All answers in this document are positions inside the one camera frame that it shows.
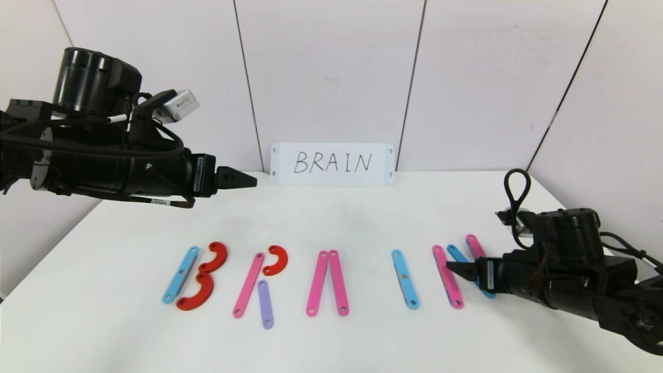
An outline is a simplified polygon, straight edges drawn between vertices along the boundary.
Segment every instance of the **white sign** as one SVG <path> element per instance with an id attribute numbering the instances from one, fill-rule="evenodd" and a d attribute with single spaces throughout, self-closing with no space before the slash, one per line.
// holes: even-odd
<path id="1" fill-rule="evenodd" d="M 270 156 L 277 185 L 383 187 L 396 180 L 391 144 L 276 143 Z"/>

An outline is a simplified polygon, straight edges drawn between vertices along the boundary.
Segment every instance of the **purple plastic bar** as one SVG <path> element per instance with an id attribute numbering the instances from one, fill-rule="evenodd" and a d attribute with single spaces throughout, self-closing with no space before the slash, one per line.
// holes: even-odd
<path id="1" fill-rule="evenodd" d="M 271 329 L 274 326 L 274 314 L 272 313 L 272 301 L 269 298 L 269 287 L 265 280 L 258 281 L 258 298 L 260 299 L 263 328 Z"/>

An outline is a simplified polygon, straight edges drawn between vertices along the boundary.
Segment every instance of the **cable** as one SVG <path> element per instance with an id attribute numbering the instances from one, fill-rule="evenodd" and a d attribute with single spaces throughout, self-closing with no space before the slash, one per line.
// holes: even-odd
<path id="1" fill-rule="evenodd" d="M 179 192 L 180 195 L 185 199 L 185 201 L 171 201 L 171 200 L 163 200 L 157 198 L 147 198 L 147 197 L 134 196 L 132 194 L 126 194 L 126 193 L 98 192 L 96 190 L 88 190 L 88 189 L 78 188 L 76 186 L 73 187 L 65 186 L 64 190 L 74 194 L 80 194 L 98 199 L 116 200 L 119 202 L 163 204 L 178 208 L 192 208 L 196 203 L 196 199 L 190 194 L 188 194 L 182 187 L 178 186 L 177 184 L 175 184 L 174 182 L 172 182 L 162 174 L 158 173 L 153 168 L 148 168 L 146 173 L 150 176 L 158 178 L 160 181 L 164 182 L 165 184 L 173 188 L 176 192 Z"/>
<path id="2" fill-rule="evenodd" d="M 525 177 L 525 189 L 523 189 L 522 194 L 520 197 L 516 200 L 513 198 L 513 193 L 511 192 L 511 187 L 509 186 L 509 178 L 511 175 L 519 173 L 522 176 Z M 507 192 L 507 197 L 509 198 L 509 204 L 511 205 L 511 234 L 513 235 L 513 240 L 518 244 L 523 249 L 530 249 L 532 246 L 525 246 L 521 241 L 520 237 L 518 237 L 518 219 L 516 218 L 518 216 L 518 210 L 520 209 L 520 206 L 522 202 L 525 200 L 525 197 L 527 197 L 527 194 L 530 192 L 530 187 L 532 186 L 532 179 L 530 178 L 530 175 L 528 175 L 527 171 L 523 169 L 513 169 L 504 176 L 504 190 Z"/>
<path id="3" fill-rule="evenodd" d="M 616 252 L 626 254 L 635 258 L 638 258 L 642 260 L 646 265 L 649 265 L 651 268 L 654 268 L 656 272 L 663 274 L 663 263 L 660 261 L 652 258 L 651 256 L 647 255 L 647 252 L 645 250 L 638 250 L 634 248 L 630 243 L 626 242 L 623 238 L 619 237 L 618 235 L 610 232 L 600 232 L 599 235 L 601 237 L 610 237 L 614 239 L 615 241 L 619 242 L 620 245 L 624 246 L 623 248 L 617 248 L 615 246 L 611 246 L 606 244 L 605 242 L 602 242 L 602 244 L 606 247 L 609 248 L 610 250 L 615 250 Z"/>
<path id="4" fill-rule="evenodd" d="M 76 126 L 76 125 L 90 125 L 96 123 L 107 123 L 106 118 L 95 119 L 95 120 L 84 120 L 84 119 L 83 120 L 69 119 L 69 120 L 70 121 L 67 121 L 67 119 L 54 120 L 50 121 L 52 123 L 42 123 L 42 124 L 45 125 L 46 127 L 59 127 L 61 125 Z M 179 155 L 184 150 L 184 142 L 182 142 L 182 139 L 179 138 L 177 135 L 175 135 L 175 133 L 173 133 L 171 130 L 165 128 L 159 120 L 157 119 L 153 120 L 158 122 L 157 124 L 154 125 L 157 129 L 167 134 L 167 136 L 169 136 L 173 141 L 176 142 L 177 146 L 175 147 L 175 149 L 167 151 L 130 151 L 125 149 L 97 149 L 95 147 L 77 147 L 72 145 L 63 145 L 63 144 L 53 143 L 51 141 L 30 139 L 28 137 L 6 134 L 7 132 L 10 132 L 10 130 L 14 130 L 17 127 L 23 126 L 23 128 L 25 128 L 28 127 L 29 125 L 36 124 L 36 122 L 30 124 L 26 123 L 25 126 L 19 125 L 3 131 L 2 133 L 0 133 L 0 144 L 16 146 L 16 147 L 27 147 L 39 150 L 51 150 L 61 153 L 88 155 L 91 157 L 120 158 L 120 159 L 125 159 L 125 158 L 164 159 Z"/>

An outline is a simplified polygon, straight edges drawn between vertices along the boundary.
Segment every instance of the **wall seam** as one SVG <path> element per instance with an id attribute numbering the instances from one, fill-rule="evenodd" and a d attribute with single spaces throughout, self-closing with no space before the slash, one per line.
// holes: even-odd
<path id="1" fill-rule="evenodd" d="M 546 139 L 546 136 L 548 135 L 548 131 L 550 131 L 550 127 L 552 127 L 553 122 L 555 121 L 555 118 L 557 117 L 557 114 L 560 112 L 560 108 L 562 107 L 562 103 L 564 102 L 564 99 L 566 98 L 566 94 L 569 93 L 569 89 L 571 88 L 571 85 L 573 84 L 573 80 L 575 79 L 575 75 L 577 74 L 578 70 L 580 69 L 580 65 L 582 64 L 582 60 L 585 58 L 585 55 L 587 54 L 587 50 L 589 49 L 589 45 L 591 44 L 592 39 L 594 39 L 594 34 L 596 33 L 596 29 L 599 27 L 599 23 L 601 22 L 601 17 L 603 17 L 603 12 L 605 11 L 605 7 L 608 5 L 608 0 L 605 0 L 603 3 L 603 8 L 601 8 L 601 12 L 599 13 L 599 18 L 596 20 L 596 24 L 594 24 L 594 29 L 591 31 L 591 34 L 589 36 L 589 40 L 587 41 L 587 44 L 585 45 L 585 50 L 583 50 L 582 55 L 580 56 L 580 61 L 578 61 L 578 64 L 575 66 L 575 70 L 573 72 L 573 75 L 571 75 L 571 80 L 569 81 L 569 84 L 566 86 L 566 90 L 564 91 L 564 94 L 562 95 L 562 99 L 560 100 L 560 103 L 557 105 L 557 109 L 555 110 L 555 114 L 552 115 L 552 119 L 550 120 L 550 123 L 548 123 L 548 127 L 546 128 L 546 132 L 544 132 L 543 137 L 541 137 L 541 141 L 539 141 L 539 145 L 536 147 L 536 150 L 534 151 L 534 154 L 532 158 L 530 159 L 529 164 L 527 164 L 527 168 L 525 169 L 526 171 L 529 172 L 530 167 L 532 166 L 534 162 L 534 158 L 536 158 L 536 155 L 538 154 L 539 150 L 541 149 L 541 145 L 543 145 L 543 141 Z"/>
<path id="2" fill-rule="evenodd" d="M 408 109 L 410 108 L 410 96 L 412 95 L 412 83 L 414 81 L 414 71 L 416 70 L 416 59 L 419 55 L 419 44 L 421 43 L 421 32 L 424 28 L 424 16 L 426 15 L 426 4 L 428 0 L 424 0 L 424 7 L 421 11 L 421 22 L 419 23 L 419 35 L 416 39 L 416 49 L 414 50 L 414 61 L 412 62 L 412 75 L 410 76 L 410 87 L 408 88 L 408 98 L 405 102 L 405 113 L 403 115 L 403 126 L 400 130 L 400 141 L 398 142 L 398 154 L 396 155 L 396 168 L 398 170 L 398 162 L 400 161 L 400 150 L 403 148 L 403 137 L 405 135 L 405 122 L 408 119 Z"/>
<path id="3" fill-rule="evenodd" d="M 74 43 L 72 42 L 72 37 L 69 35 L 69 30 L 67 30 L 67 26 L 64 25 L 64 21 L 62 20 L 62 15 L 60 14 L 60 10 L 58 9 L 57 4 L 55 4 L 55 0 L 50 1 L 53 4 L 53 7 L 55 8 L 55 13 L 58 14 L 58 19 L 60 19 L 60 24 L 62 25 L 62 29 L 64 29 L 64 34 L 67 35 L 67 40 L 69 41 L 70 46 L 74 46 Z"/>
<path id="4" fill-rule="evenodd" d="M 253 116 L 253 127 L 255 128 L 255 138 L 258 142 L 258 154 L 260 155 L 260 165 L 265 171 L 265 161 L 263 160 L 263 148 L 260 146 L 260 135 L 258 134 L 258 122 L 255 120 L 255 107 L 253 106 L 253 94 L 251 93 L 251 82 L 249 81 L 249 69 L 247 68 L 247 58 L 244 54 L 244 42 L 242 40 L 242 32 L 239 27 L 239 14 L 237 13 L 237 2 L 233 0 L 233 7 L 235 8 L 235 20 L 237 21 L 237 34 L 239 35 L 239 47 L 242 51 L 242 61 L 244 62 L 244 74 L 247 78 L 247 88 L 249 89 L 249 101 L 251 101 L 251 115 Z"/>

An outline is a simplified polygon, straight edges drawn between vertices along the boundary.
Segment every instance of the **white wall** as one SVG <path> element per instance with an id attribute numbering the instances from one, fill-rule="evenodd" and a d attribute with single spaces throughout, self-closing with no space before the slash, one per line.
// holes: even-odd
<path id="1" fill-rule="evenodd" d="M 663 2 L 610 0 L 530 168 L 663 260 Z M 645 277 L 653 271 L 641 273 Z"/>
<path id="2" fill-rule="evenodd" d="M 74 46 L 133 65 L 141 90 L 189 88 L 200 108 L 170 125 L 218 165 L 262 171 L 232 1 L 55 0 Z"/>
<path id="3" fill-rule="evenodd" d="M 0 1 L 1 109 L 10 98 L 50 102 L 68 46 L 50 0 Z M 0 292 L 10 293 L 98 202 L 35 192 L 27 181 L 0 195 Z"/>
<path id="4" fill-rule="evenodd" d="M 398 147 L 423 6 L 237 1 L 265 169 L 282 141 Z"/>
<path id="5" fill-rule="evenodd" d="M 399 171 L 526 167 L 604 0 L 428 0 Z"/>

